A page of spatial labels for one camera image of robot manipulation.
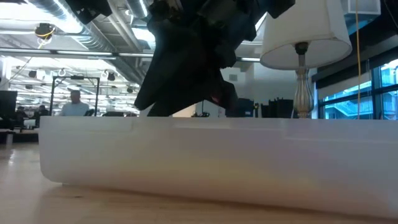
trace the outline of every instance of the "table surface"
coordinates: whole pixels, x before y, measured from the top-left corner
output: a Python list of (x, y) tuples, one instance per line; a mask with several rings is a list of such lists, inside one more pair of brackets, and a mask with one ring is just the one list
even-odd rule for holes
[[(9, 129), (0, 129), (0, 133), (5, 133), (7, 131), (10, 131)], [(15, 129), (14, 132), (16, 134), (38, 134), (39, 130), (38, 129), (23, 129), (22, 132), (20, 132), (20, 129)]]
[(208, 202), (56, 184), (40, 172), (39, 146), (0, 146), (1, 224), (398, 223), (367, 217)]

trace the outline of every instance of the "plastic container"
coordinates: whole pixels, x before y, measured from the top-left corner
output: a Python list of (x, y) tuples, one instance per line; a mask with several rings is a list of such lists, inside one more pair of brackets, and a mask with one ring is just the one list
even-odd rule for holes
[(398, 218), (398, 123), (43, 117), (65, 184)]

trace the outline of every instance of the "yellow cable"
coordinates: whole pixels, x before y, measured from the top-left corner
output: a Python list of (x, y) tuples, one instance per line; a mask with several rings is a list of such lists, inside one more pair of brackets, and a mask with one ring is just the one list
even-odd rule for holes
[(39, 47), (37, 49), (41, 49), (43, 47), (43, 45), (44, 45), (45, 41), (47, 40), (47, 38), (49, 37), (49, 35), (45, 36), (45, 39), (43, 40), (43, 42), (39, 45)]
[(358, 1), (355, 4), (355, 20), (356, 20), (356, 53), (358, 55), (358, 119), (361, 115), (361, 51), (359, 49), (359, 19), (358, 19)]

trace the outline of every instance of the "man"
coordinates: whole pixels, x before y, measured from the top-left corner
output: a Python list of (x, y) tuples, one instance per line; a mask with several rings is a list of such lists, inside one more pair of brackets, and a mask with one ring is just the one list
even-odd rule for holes
[(25, 113), (25, 108), (23, 106), (18, 106), (17, 111), (15, 112), (15, 120), (21, 129), (24, 127), (24, 120), (27, 117), (28, 116)]
[(67, 103), (63, 106), (60, 116), (84, 116), (89, 110), (89, 106), (86, 103), (80, 101), (80, 91), (73, 90), (70, 92), (71, 103)]
[(40, 105), (39, 110), (36, 111), (34, 114), (34, 118), (36, 119), (36, 121), (35, 121), (36, 128), (39, 128), (39, 126), (40, 126), (40, 117), (48, 116), (48, 115), (49, 115), (49, 111), (47, 109), (45, 109), (44, 105)]

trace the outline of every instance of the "silver lamp stand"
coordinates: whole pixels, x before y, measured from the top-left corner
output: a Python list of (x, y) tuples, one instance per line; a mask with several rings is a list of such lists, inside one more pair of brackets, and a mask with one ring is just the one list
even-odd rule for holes
[(298, 85), (293, 107), (299, 118), (310, 118), (314, 105), (312, 92), (308, 84), (308, 69), (305, 67), (305, 53), (308, 50), (308, 43), (297, 43), (295, 44), (295, 49), (298, 54), (299, 68), (296, 70)]

